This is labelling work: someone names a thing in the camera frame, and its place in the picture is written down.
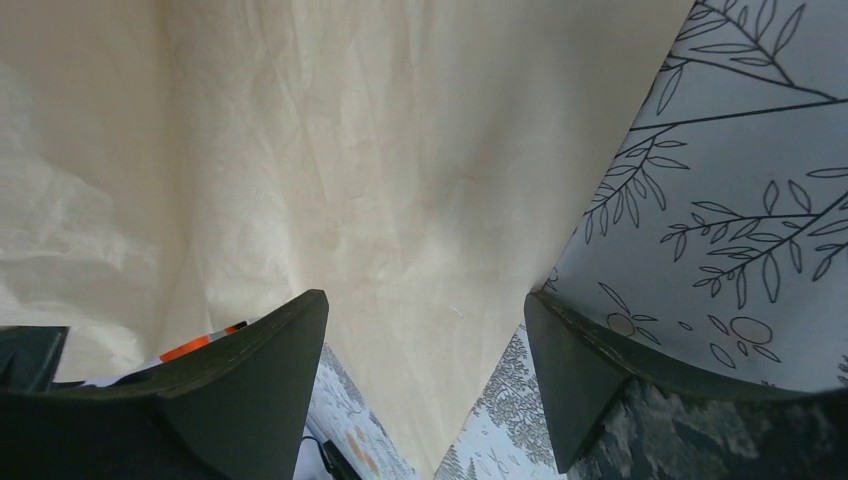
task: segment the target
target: patterned tablecloth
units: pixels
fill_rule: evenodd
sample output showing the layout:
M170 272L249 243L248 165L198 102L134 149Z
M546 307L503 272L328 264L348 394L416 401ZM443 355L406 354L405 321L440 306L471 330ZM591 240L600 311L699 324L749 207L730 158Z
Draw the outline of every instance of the patterned tablecloth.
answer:
M307 426L322 440L336 443L363 478L421 478L398 454L327 346L315 376ZM448 449L436 478L565 478L556 473L523 324Z

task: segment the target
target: wire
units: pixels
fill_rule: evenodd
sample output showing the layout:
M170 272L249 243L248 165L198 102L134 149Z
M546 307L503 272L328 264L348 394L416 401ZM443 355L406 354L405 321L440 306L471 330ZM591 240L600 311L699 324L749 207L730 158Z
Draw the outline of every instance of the wire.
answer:
M327 458L327 452L324 451L324 445L321 444L321 441L312 435L306 435L301 437L300 443L303 443L304 440L312 440L315 442L315 445L318 445L318 454L321 456L321 463L324 464L324 469L327 470L327 473L333 473L333 466L330 464L330 459Z

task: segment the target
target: wrinkled fabric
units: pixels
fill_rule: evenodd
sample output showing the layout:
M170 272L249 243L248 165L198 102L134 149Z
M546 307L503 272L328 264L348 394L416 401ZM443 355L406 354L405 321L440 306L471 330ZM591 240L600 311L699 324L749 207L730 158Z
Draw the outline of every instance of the wrinkled fabric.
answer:
M690 4L6 2L2 321L73 379L325 289L430 477Z

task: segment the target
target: cream fabric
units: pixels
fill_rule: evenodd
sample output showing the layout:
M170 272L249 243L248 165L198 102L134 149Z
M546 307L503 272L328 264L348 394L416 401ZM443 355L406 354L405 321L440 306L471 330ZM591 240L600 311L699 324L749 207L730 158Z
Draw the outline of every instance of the cream fabric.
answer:
M90 377L323 288L432 476L690 5L3 0L2 322Z

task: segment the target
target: cable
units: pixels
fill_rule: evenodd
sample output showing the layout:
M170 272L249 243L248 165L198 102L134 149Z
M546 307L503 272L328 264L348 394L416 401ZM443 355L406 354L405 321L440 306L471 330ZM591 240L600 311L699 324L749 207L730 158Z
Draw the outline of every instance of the cable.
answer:
M327 470L327 473L332 475L334 469L330 464L330 459L327 458L327 453L324 451L324 445L321 444L321 441L312 435L301 437L300 443L303 443L304 440L312 440L315 442L315 445L318 445L318 454L321 456L321 463L324 464L324 469Z

